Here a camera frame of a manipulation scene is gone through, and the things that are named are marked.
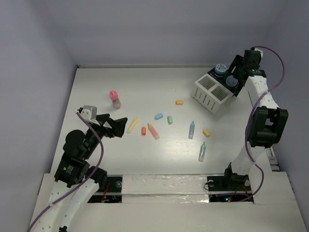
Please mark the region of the clear jar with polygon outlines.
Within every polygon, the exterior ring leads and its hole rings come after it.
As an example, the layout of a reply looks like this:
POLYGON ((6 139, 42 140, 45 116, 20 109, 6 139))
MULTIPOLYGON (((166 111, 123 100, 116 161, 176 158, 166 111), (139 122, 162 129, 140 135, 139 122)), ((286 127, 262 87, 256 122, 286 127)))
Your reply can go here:
POLYGON ((238 79, 236 79, 234 76, 230 75, 225 80, 226 85, 229 87, 235 87, 238 84, 238 79))

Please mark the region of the blue lid jar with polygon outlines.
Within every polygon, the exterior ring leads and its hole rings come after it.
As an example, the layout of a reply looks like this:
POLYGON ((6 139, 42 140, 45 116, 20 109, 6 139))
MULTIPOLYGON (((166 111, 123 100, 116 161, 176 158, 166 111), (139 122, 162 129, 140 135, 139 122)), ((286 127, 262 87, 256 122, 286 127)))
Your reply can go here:
POLYGON ((214 67, 214 75, 219 78, 224 77, 226 72, 227 72, 227 67, 224 64, 217 64, 214 67))

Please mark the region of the pink cap bottle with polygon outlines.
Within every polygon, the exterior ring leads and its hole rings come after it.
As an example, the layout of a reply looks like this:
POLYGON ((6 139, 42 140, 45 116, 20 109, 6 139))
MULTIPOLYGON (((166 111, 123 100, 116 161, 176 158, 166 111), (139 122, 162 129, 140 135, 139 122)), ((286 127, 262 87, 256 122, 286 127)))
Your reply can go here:
POLYGON ((115 109, 119 109, 121 107, 121 103, 119 100, 118 93, 115 90, 110 91, 109 96, 112 100, 112 105, 115 109))

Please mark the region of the orange marker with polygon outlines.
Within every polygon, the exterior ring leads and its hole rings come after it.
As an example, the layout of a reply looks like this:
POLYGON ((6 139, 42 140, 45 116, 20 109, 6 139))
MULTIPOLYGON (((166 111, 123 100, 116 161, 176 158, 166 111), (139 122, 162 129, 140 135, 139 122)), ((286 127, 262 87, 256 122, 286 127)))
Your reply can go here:
POLYGON ((159 134, 157 133, 157 131, 155 130, 155 128, 151 125, 151 124, 147 124, 148 125, 148 130, 150 131, 150 133, 152 134, 152 136, 154 137, 155 140, 158 140, 160 138, 159 134))

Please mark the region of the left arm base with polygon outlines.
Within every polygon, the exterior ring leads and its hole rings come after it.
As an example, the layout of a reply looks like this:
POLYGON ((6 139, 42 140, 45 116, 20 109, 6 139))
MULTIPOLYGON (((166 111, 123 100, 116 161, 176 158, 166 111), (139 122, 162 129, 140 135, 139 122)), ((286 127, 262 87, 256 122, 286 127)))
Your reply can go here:
POLYGON ((95 192, 88 203, 121 203, 122 182, 122 175, 109 175, 105 187, 95 192))

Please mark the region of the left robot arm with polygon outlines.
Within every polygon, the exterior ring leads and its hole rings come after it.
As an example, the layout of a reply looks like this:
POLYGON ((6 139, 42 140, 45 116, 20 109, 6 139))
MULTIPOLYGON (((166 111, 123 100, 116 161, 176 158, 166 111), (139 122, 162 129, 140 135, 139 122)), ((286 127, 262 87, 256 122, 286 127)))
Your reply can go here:
POLYGON ((88 130, 67 134, 47 206, 33 221, 33 232, 69 232, 93 194, 107 186, 107 172, 99 167, 104 153, 95 166, 88 159, 98 146, 103 147, 103 137, 124 135, 127 118, 113 120, 109 114, 97 115, 85 107, 76 114, 88 130))

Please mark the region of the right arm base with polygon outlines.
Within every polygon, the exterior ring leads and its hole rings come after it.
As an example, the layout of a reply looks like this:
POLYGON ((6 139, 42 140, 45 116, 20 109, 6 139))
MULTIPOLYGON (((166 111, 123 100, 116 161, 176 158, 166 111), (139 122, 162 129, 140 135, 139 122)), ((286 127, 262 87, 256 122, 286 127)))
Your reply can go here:
POLYGON ((249 176, 208 176, 203 188, 211 203, 253 202, 249 176))

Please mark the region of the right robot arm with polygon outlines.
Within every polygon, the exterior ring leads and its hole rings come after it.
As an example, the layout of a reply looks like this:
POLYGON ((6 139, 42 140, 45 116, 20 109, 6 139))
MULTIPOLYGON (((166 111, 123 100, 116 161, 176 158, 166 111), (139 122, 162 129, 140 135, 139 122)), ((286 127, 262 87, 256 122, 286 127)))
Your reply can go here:
POLYGON ((247 90, 252 110, 245 129, 244 147, 226 168, 222 184, 226 189, 234 189, 249 180, 252 166, 266 149, 277 144, 288 119, 288 111, 281 109, 274 101, 266 73, 260 69, 263 47, 255 46, 245 50, 240 64, 236 66, 236 78, 247 90))

